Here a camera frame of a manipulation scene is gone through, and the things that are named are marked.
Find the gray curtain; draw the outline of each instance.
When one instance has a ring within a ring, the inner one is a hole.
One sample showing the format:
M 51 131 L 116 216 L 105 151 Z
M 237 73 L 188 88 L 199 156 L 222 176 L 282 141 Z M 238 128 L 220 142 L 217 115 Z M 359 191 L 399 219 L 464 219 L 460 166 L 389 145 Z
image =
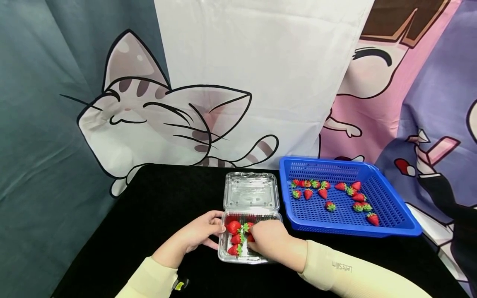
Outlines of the gray curtain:
M 153 0 L 4 0 L 0 24 L 0 297 L 47 297 L 114 204 L 60 94 L 98 96 L 127 29 L 166 62 Z

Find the container lid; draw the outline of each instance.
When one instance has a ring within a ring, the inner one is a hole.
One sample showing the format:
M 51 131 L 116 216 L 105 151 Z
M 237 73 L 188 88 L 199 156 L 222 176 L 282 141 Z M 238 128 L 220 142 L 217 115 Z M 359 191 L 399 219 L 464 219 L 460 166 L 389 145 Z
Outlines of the container lid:
M 224 209 L 250 208 L 280 208 L 275 175 L 236 172 L 225 176 Z

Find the beige arm sleeve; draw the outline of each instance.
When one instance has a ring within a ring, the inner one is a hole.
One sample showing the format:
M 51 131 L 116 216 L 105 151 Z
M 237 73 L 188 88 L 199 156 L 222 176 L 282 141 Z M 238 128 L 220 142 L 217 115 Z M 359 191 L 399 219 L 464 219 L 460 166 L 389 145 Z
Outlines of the beige arm sleeve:
M 387 269 L 311 240 L 305 270 L 299 274 L 315 287 L 349 298 L 429 298 L 420 287 Z
M 164 267 L 147 257 L 116 298 L 167 298 L 176 279 L 177 269 Z

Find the cartoon hair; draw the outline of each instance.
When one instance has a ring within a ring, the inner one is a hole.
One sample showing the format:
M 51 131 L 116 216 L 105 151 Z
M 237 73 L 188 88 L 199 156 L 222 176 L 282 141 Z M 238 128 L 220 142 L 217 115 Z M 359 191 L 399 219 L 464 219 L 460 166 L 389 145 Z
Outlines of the cartoon hair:
M 399 42 L 414 48 L 450 0 L 376 0 L 362 40 Z

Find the black tablecloth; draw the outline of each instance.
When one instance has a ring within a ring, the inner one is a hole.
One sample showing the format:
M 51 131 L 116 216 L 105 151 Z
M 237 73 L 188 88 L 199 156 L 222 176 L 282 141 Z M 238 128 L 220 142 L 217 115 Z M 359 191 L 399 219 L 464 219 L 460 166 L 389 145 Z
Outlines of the black tablecloth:
M 147 165 L 143 167 L 82 248 L 55 290 L 55 298 L 114 297 L 143 259 L 181 227 L 209 210 L 223 210 L 225 174 L 237 169 Z M 268 172 L 279 178 L 278 171 Z M 287 229 L 373 262 L 413 281 L 432 297 L 467 297 L 421 237 L 366 238 L 293 231 L 282 204 Z M 200 246 L 187 254 L 179 275 L 190 280 L 172 297 L 210 294 L 223 297 L 276 297 L 284 294 L 335 297 L 303 281 L 279 264 L 236 265 Z

